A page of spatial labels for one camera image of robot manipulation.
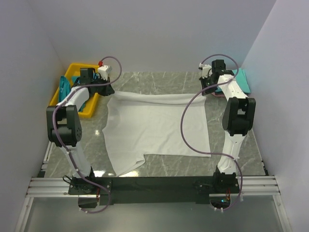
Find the white t shirt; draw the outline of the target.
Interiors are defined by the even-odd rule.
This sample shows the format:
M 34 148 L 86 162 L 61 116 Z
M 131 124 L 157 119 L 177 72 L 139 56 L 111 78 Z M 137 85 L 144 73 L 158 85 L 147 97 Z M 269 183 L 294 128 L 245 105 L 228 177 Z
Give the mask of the white t shirt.
M 117 176 L 145 163 L 145 155 L 209 157 L 206 97 L 193 94 L 142 95 L 117 91 L 102 130 Z

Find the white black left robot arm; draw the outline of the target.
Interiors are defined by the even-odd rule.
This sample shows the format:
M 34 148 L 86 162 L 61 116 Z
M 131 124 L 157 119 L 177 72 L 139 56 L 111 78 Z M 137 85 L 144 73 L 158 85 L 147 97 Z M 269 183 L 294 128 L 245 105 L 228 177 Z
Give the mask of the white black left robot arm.
M 101 66 L 97 71 L 94 68 L 81 68 L 80 76 L 68 95 L 57 105 L 46 109 L 48 139 L 62 149 L 71 165 L 73 177 L 70 184 L 85 194 L 91 194 L 96 189 L 109 193 L 106 187 L 98 183 L 81 148 L 83 132 L 78 114 L 82 105 L 96 93 L 101 96 L 115 93 L 109 73 L 109 66 Z

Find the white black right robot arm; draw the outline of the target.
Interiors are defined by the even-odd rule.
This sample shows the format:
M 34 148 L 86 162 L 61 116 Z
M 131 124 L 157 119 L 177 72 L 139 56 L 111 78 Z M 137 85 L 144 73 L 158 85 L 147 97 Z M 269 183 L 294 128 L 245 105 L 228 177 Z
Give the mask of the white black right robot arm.
M 236 180 L 239 152 L 243 140 L 253 127 L 256 101 L 249 98 L 236 81 L 239 69 L 228 70 L 222 59 L 216 59 L 211 65 L 199 64 L 202 95 L 214 93 L 217 88 L 223 92 L 227 105 L 222 118 L 225 131 L 223 154 L 213 174 L 212 188 L 218 193 L 238 186 Z

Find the pink folded t shirt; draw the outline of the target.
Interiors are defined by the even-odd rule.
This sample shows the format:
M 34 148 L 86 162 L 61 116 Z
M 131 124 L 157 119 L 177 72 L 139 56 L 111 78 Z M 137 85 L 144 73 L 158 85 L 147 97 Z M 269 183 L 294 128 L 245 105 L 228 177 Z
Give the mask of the pink folded t shirt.
M 223 92 L 214 92 L 214 93 L 212 93 L 212 95 L 215 96 L 215 97 L 223 97 L 223 98 L 225 97 Z

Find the turquoise folded t shirt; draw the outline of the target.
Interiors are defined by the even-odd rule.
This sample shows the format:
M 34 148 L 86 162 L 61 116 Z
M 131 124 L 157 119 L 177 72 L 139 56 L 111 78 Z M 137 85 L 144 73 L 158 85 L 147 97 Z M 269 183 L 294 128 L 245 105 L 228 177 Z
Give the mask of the turquoise folded t shirt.
M 239 85 L 239 87 L 241 88 L 241 90 L 245 93 L 245 94 L 251 94 L 251 90 L 250 87 L 248 85 L 247 82 L 247 76 L 246 76 L 246 72 L 244 69 L 239 68 L 239 72 L 238 75 L 236 76 L 236 82 Z M 215 92 L 222 92 L 221 88 L 218 87 L 217 90 Z

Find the teal crumpled t shirt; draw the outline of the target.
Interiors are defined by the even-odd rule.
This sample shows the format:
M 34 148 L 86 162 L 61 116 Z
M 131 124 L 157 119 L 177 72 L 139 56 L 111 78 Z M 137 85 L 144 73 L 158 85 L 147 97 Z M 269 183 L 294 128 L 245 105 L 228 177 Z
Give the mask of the teal crumpled t shirt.
M 79 84 L 79 77 L 73 76 L 71 78 L 74 84 Z M 67 100 L 67 105 L 76 105 L 79 112 L 85 108 L 85 102 L 89 99 L 88 88 L 82 88 L 76 91 L 80 86 L 71 87 L 69 80 L 65 76 L 61 76 L 59 82 L 58 104 Z

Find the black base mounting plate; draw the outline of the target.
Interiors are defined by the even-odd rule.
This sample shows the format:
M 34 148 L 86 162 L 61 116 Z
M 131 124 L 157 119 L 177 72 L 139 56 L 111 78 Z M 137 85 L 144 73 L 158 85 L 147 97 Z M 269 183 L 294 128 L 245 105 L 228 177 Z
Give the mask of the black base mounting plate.
M 239 193 L 235 177 L 214 176 L 96 177 L 94 184 L 73 178 L 69 195 L 93 195 L 99 204 L 196 203 L 209 204 L 210 195 Z

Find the aluminium rail frame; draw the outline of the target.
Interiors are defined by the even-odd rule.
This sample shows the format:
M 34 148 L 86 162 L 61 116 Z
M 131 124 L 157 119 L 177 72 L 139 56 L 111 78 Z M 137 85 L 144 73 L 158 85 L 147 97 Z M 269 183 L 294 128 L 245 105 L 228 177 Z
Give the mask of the aluminium rail frame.
M 60 178 L 33 178 L 17 232 L 290 232 L 273 175 L 245 176 L 241 201 L 226 212 L 194 203 L 117 204 L 87 215 Z

